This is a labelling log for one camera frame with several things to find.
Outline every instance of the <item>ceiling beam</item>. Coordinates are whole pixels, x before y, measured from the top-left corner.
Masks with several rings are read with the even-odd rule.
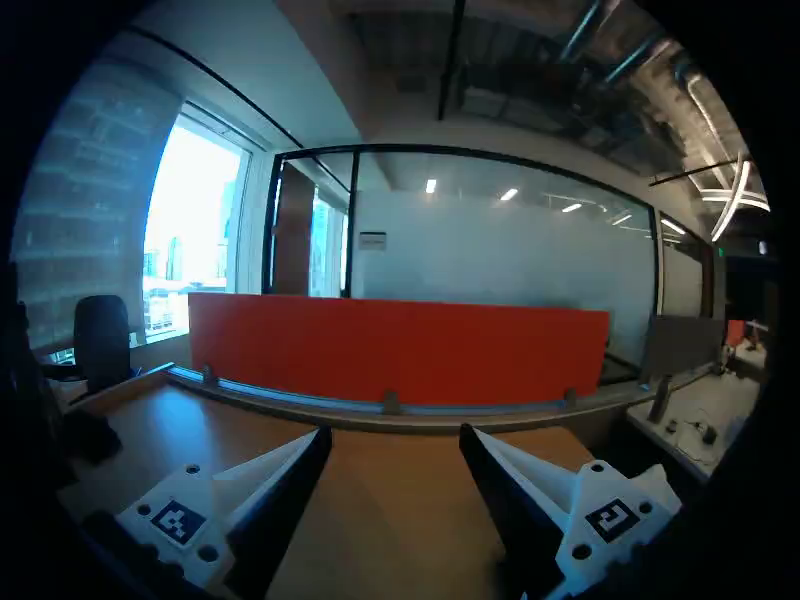
[[[466,0],[455,0],[453,2],[453,19],[450,23],[450,40],[447,43],[447,59],[442,72],[441,87],[439,89],[439,110],[436,118],[441,121],[444,119],[444,111],[447,108],[447,98],[450,95],[450,84],[456,68],[456,53],[458,52],[459,39],[461,38],[461,26],[464,24],[464,6]]]

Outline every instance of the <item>ceiling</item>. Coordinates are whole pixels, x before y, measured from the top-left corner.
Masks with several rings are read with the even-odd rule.
[[[399,94],[439,90],[453,2],[331,0],[370,69]],[[741,153],[742,136],[713,85],[631,0],[467,0],[447,115],[470,115],[566,138],[656,180]],[[746,190],[763,198],[756,165]],[[685,180],[710,231],[736,165]],[[770,239],[768,213],[739,209],[726,236]]]

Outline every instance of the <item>desk divider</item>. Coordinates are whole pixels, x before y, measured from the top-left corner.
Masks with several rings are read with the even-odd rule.
[[[400,405],[547,403],[597,390],[602,311],[189,295],[192,365],[296,394]]]

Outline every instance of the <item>black office chair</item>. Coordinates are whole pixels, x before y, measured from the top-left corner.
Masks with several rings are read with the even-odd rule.
[[[42,365],[45,377],[86,379],[94,394],[138,374],[131,369],[128,311],[119,296],[89,296],[75,306],[74,365]]]

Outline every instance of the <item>desk surface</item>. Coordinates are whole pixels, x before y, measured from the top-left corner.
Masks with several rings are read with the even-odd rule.
[[[752,412],[758,390],[756,381],[739,379],[732,373],[722,377],[707,375],[670,395],[660,423],[647,420],[652,400],[629,408],[627,418],[695,477],[705,481]],[[675,433],[666,429],[671,419],[678,422]],[[711,446],[703,444],[702,434],[687,421],[713,425],[718,432],[717,440]]]
[[[223,470],[310,425],[161,385],[104,412],[123,450],[61,500],[76,518],[118,512],[187,463]],[[577,470],[591,454],[568,430],[498,435]],[[503,547],[455,436],[334,431],[333,450],[273,580],[269,598],[497,598]]]

